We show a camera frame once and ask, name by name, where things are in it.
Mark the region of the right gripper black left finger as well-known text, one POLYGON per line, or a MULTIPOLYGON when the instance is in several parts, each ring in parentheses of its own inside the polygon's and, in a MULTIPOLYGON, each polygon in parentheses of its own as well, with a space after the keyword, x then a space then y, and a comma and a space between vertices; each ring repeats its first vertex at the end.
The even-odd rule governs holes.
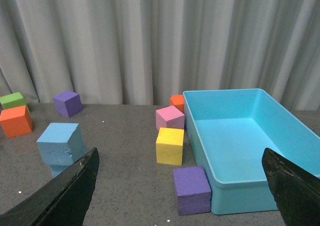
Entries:
POLYGON ((81 226, 100 165, 97 148, 0 217, 2 226, 81 226))

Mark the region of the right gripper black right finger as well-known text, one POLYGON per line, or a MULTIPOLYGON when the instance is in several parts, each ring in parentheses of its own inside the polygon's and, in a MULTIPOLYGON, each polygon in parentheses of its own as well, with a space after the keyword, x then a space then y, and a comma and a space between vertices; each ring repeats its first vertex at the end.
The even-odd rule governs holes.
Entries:
POLYGON ((287 226, 320 224, 320 180, 270 148, 262 155, 269 190, 287 226))

